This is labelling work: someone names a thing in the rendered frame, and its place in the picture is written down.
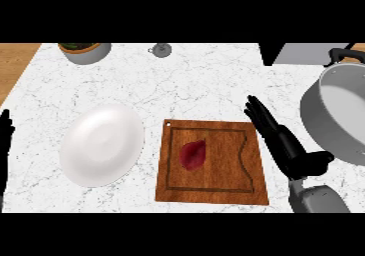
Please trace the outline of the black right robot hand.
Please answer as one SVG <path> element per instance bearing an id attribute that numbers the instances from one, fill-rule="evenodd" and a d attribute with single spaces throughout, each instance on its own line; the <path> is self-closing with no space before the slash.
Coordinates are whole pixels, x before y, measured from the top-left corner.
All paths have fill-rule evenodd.
<path id="1" fill-rule="evenodd" d="M 290 180 L 321 176 L 335 161 L 335 155 L 329 151 L 308 152 L 290 129 L 277 122 L 258 97 L 249 96 L 248 99 L 245 113 L 262 135 L 282 172 Z"/>

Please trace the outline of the grey metal pot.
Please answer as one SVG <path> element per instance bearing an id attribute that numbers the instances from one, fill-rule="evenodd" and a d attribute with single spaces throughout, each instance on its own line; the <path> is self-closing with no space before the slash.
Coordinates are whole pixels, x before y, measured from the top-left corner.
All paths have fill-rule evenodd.
<path id="1" fill-rule="evenodd" d="M 301 100 L 305 129 L 321 148 L 365 166 L 365 52 L 333 48 L 332 65 Z"/>

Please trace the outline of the brown wooden cutting board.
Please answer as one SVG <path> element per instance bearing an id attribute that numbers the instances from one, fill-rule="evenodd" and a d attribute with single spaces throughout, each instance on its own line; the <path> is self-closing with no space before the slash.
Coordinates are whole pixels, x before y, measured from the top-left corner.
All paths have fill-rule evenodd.
<path id="1" fill-rule="evenodd" d="M 181 163 L 187 144 L 206 143 L 206 159 L 196 170 Z M 257 128 L 251 122 L 165 120 L 159 202 L 268 205 L 268 191 Z"/>

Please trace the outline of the grey plant pot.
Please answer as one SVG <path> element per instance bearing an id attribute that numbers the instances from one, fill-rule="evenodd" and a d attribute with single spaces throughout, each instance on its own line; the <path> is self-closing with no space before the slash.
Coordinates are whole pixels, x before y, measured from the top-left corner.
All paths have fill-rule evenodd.
<path id="1" fill-rule="evenodd" d="M 100 62 L 112 51 L 110 43 L 96 43 L 85 49 L 70 50 L 63 45 L 59 45 L 68 59 L 78 65 L 90 65 Z"/>

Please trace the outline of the white oval plate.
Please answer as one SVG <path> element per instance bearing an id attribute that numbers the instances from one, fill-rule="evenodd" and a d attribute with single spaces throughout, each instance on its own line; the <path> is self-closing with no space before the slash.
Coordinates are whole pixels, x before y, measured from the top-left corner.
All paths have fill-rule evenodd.
<path id="1" fill-rule="evenodd" d="M 124 104 L 91 109 L 66 133 L 60 163 L 68 178 L 84 187 L 112 184 L 132 169 L 146 143 L 135 110 Z"/>

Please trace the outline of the grey appliance with dark side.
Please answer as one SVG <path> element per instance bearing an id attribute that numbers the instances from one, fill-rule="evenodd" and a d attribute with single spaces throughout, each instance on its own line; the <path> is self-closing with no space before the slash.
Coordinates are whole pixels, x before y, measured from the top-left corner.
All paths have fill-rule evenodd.
<path id="1" fill-rule="evenodd" d="M 333 48 L 351 49 L 354 43 L 261 43 L 265 66 L 274 64 L 327 65 Z"/>

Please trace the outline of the small grey round object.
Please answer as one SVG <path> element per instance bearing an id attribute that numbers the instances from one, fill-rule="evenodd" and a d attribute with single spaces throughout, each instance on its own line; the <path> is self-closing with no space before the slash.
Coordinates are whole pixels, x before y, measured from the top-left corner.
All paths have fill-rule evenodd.
<path id="1" fill-rule="evenodd" d="M 172 54 L 172 46 L 168 43 L 158 43 L 149 52 L 159 58 L 166 58 Z"/>

